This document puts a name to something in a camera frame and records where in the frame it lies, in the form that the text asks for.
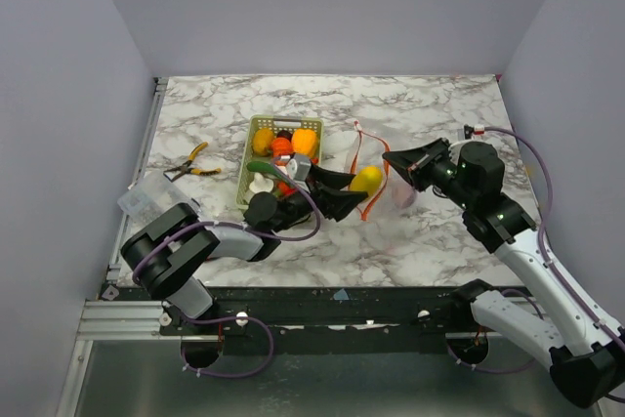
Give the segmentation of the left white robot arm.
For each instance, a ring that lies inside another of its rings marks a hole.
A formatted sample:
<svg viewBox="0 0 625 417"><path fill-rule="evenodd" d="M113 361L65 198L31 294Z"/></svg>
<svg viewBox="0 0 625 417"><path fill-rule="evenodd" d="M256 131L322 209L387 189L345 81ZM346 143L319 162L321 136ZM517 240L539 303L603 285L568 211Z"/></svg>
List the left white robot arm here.
<svg viewBox="0 0 625 417"><path fill-rule="evenodd" d="M202 221L180 202L135 233L120 248L135 284L153 300L165 300L183 313L183 322L196 334L209 332L217 319L213 298L195 273L210 260L235 258L259 262L281 243L303 242L314 236L284 235L284 231L313 216L339 222L368 199L352 190L354 175L323 169L300 153L277 157L271 167L291 193L276 196L260 191L252 196L241 224Z"/></svg>

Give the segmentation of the clear zip bag orange zipper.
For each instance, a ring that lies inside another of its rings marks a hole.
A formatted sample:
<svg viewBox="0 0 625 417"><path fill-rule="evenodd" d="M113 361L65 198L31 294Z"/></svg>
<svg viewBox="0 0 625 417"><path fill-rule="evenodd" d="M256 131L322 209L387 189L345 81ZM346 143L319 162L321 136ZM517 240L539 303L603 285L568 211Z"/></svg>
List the clear zip bag orange zipper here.
<svg viewBox="0 0 625 417"><path fill-rule="evenodd" d="M365 118L354 121L354 131L344 172L354 175L349 191L364 191L368 195L356 208L360 219L373 222L408 213L415 207L417 192L383 158L385 152L404 143L400 132Z"/></svg>

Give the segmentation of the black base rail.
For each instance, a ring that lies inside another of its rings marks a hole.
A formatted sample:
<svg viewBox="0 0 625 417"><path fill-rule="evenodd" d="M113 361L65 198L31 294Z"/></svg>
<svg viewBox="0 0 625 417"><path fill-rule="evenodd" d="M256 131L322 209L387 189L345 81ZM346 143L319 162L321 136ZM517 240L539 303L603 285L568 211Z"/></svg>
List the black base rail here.
<svg viewBox="0 0 625 417"><path fill-rule="evenodd" d="M473 339L464 287L216 287L214 318L194 325L168 308L160 332L226 355L443 354L451 338Z"/></svg>

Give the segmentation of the orange toy pumpkin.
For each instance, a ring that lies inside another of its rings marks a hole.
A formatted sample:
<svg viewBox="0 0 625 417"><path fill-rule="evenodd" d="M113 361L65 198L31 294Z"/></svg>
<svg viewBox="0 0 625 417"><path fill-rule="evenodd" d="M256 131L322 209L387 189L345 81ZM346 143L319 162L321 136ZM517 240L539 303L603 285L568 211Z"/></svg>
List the orange toy pumpkin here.
<svg viewBox="0 0 625 417"><path fill-rule="evenodd" d="M284 155L291 155L294 150L291 142L275 138L271 142L271 152L273 157L281 157Z"/></svg>

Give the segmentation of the yellow bell pepper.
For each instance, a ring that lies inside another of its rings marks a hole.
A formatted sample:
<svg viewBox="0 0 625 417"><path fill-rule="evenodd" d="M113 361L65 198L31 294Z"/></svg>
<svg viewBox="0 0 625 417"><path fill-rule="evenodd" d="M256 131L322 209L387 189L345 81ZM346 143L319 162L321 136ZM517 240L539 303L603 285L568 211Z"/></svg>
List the yellow bell pepper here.
<svg viewBox="0 0 625 417"><path fill-rule="evenodd" d="M314 158L318 147L317 133L313 129L297 129L292 134L291 146L295 153Z"/></svg>

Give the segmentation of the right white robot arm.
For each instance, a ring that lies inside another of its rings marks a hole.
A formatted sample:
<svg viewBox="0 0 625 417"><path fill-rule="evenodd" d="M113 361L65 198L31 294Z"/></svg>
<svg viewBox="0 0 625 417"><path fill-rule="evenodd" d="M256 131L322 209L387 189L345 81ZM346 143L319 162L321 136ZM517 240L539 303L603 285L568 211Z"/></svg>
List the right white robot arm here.
<svg viewBox="0 0 625 417"><path fill-rule="evenodd" d="M505 164L484 142L387 151L384 160L419 191L438 188L462 210L468 233L523 282L547 314L541 319L481 281L449 307L451 323L478 324L513 342L544 366L560 393L588 408L624 382L624 328L546 248L533 219L502 190Z"/></svg>

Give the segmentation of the orange toy carrot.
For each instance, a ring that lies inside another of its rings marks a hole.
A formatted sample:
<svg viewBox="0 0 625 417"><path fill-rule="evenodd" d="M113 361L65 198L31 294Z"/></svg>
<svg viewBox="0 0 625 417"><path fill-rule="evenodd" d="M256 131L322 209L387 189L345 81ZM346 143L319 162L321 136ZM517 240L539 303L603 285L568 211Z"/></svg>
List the orange toy carrot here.
<svg viewBox="0 0 625 417"><path fill-rule="evenodd" d="M276 188L281 196L288 196L296 191L294 188L292 188L290 185L283 181L279 181L276 184Z"/></svg>

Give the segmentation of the yellow handled pliers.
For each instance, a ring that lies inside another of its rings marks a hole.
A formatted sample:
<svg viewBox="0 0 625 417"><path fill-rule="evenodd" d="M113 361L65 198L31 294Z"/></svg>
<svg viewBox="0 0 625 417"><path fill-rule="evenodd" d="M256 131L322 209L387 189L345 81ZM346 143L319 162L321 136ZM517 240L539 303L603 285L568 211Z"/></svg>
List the yellow handled pliers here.
<svg viewBox="0 0 625 417"><path fill-rule="evenodd" d="M174 176L169 178L171 182L176 182L178 179L186 175L193 175L193 176L199 176L199 177L211 177L211 176L219 175L222 172L221 168L207 170L207 169L197 168L194 166L194 161L196 157L206 147L208 147L208 143L202 142L191 151L191 153L188 155L186 161L183 164L164 170L163 174L166 175L168 173L174 173Z"/></svg>

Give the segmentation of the purple toy onion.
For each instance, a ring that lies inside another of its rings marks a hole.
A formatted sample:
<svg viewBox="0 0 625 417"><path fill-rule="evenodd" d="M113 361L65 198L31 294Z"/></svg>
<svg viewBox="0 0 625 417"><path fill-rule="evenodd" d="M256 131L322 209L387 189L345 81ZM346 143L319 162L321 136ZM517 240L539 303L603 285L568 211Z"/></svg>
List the purple toy onion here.
<svg viewBox="0 0 625 417"><path fill-rule="evenodd" d="M392 187L392 200L397 209L406 209L414 204L417 191L406 183L396 183Z"/></svg>

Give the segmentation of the aluminium frame profile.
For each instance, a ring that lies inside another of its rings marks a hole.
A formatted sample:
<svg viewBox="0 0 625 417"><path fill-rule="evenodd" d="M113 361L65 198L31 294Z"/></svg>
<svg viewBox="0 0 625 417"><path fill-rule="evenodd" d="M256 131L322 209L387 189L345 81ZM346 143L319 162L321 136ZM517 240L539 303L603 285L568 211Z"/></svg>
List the aluminium frame profile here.
<svg viewBox="0 0 625 417"><path fill-rule="evenodd" d="M166 77L155 79L154 95L130 180L131 186L144 175L167 84ZM116 285L121 269L125 266L119 250L130 226L129 217L122 215L104 276L104 290L98 294L96 300L84 304L76 334L79 341L144 340L157 333L158 305L149 300L123 300L122 291Z"/></svg>

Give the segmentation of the clear plastic screw box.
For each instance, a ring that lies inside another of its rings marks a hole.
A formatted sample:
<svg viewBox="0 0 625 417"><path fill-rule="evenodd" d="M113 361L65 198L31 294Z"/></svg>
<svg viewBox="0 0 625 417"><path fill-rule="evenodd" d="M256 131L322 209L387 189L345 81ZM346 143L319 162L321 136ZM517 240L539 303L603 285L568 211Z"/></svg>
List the clear plastic screw box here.
<svg viewBox="0 0 625 417"><path fill-rule="evenodd" d="M178 203L187 203L195 211L199 204L160 172L143 176L122 194L117 204L132 221L144 225L158 218Z"/></svg>

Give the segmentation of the white toy mushroom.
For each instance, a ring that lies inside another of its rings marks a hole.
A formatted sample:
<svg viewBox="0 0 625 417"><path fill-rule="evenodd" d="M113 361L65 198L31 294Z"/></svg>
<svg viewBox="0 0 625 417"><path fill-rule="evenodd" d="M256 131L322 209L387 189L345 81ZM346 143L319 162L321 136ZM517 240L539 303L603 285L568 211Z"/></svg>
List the white toy mushroom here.
<svg viewBox="0 0 625 417"><path fill-rule="evenodd" d="M274 179L267 177L263 173L254 172L253 178L245 192L244 200L250 202L254 195L260 192L272 193L274 190Z"/></svg>

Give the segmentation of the green toy cucumber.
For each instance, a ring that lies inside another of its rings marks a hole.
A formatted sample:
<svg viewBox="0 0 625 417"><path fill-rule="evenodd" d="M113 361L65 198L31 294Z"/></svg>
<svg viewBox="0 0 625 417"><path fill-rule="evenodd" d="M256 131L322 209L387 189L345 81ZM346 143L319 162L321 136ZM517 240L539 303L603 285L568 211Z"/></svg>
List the green toy cucumber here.
<svg viewBox="0 0 625 417"><path fill-rule="evenodd" d="M287 182L288 173L285 166L274 165L268 161L251 160L245 168L248 172L261 174L265 178Z"/></svg>

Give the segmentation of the brown toy potato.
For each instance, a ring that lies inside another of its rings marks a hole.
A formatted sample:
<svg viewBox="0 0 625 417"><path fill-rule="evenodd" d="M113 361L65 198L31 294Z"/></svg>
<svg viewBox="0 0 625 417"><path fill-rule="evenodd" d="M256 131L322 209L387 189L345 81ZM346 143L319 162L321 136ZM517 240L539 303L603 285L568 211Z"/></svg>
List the brown toy potato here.
<svg viewBox="0 0 625 417"><path fill-rule="evenodd" d="M252 150L255 155L267 156L271 153L271 144L275 139L271 128L257 130L252 139Z"/></svg>

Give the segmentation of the yellow toy squash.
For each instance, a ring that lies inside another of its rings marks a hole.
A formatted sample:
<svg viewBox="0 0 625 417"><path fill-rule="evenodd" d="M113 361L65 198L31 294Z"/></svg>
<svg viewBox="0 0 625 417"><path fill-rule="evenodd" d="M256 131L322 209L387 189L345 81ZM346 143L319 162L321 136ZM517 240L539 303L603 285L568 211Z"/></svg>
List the yellow toy squash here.
<svg viewBox="0 0 625 417"><path fill-rule="evenodd" d="M366 192L372 196L378 191L383 181L384 173L380 168L367 166L357 172L349 185L349 190Z"/></svg>

